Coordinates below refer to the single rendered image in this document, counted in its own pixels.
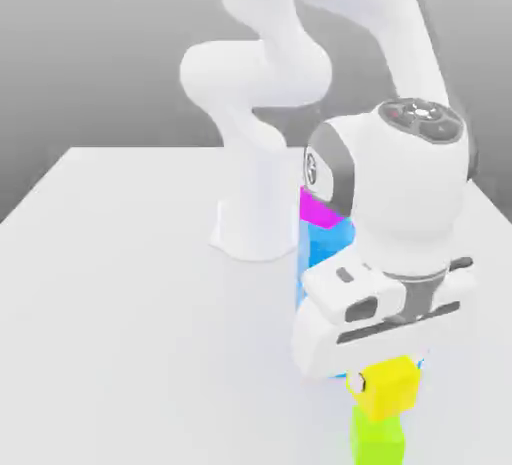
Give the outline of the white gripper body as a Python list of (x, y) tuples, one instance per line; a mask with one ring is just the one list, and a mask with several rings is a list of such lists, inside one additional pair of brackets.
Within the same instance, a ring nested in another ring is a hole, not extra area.
[(292, 354), (302, 374), (322, 379), (399, 356), (424, 358), (462, 335), (468, 322), (476, 282), (471, 268), (450, 271), (434, 292), (427, 311), (403, 318), (406, 289), (396, 279), (373, 272), (361, 278), (364, 287), (382, 287), (364, 298), (347, 298), (334, 312), (310, 293), (294, 322)]

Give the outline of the small yellow cube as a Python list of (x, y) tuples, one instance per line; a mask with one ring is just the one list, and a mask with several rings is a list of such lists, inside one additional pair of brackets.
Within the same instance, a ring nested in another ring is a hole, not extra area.
[(352, 394), (357, 406), (374, 422), (398, 416), (414, 407), (421, 371), (409, 356), (400, 356), (366, 367), (362, 394)]

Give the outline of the small lime green cube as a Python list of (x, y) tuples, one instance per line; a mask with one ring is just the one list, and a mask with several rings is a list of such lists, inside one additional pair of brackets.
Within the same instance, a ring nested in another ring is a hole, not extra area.
[(400, 417), (374, 422), (354, 406), (350, 445), (353, 465), (403, 465), (405, 436)]

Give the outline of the small magenta cube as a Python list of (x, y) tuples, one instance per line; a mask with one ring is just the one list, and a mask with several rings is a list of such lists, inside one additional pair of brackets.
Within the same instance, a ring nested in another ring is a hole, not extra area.
[(305, 186), (300, 188), (299, 218), (301, 221), (326, 230), (332, 229), (346, 219), (324, 202), (317, 200)]

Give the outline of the large blue box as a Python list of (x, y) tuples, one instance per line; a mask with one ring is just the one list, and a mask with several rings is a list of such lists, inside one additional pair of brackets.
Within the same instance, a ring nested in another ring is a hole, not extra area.
[[(300, 306), (308, 294), (303, 287), (302, 275), (303, 273), (321, 263), (324, 260), (334, 256), (339, 251), (351, 245), (355, 236), (354, 226), (349, 218), (341, 219), (331, 228), (324, 228), (315, 225), (309, 221), (299, 220), (299, 242), (297, 252), (297, 273), (296, 273), (296, 295), (295, 295), (295, 311), (300, 310)], [(356, 316), (349, 316), (352, 319), (368, 319), (375, 315), (375, 312), (380, 308), (378, 298), (372, 296), (365, 300), (362, 304), (355, 309)], [(292, 357), (295, 365), (299, 368), (301, 373), (302, 367), (299, 364), (298, 356), (293, 344), (292, 331)], [(411, 360), (415, 363), (417, 368), (421, 370), (424, 367), (425, 356), (410, 356)]]

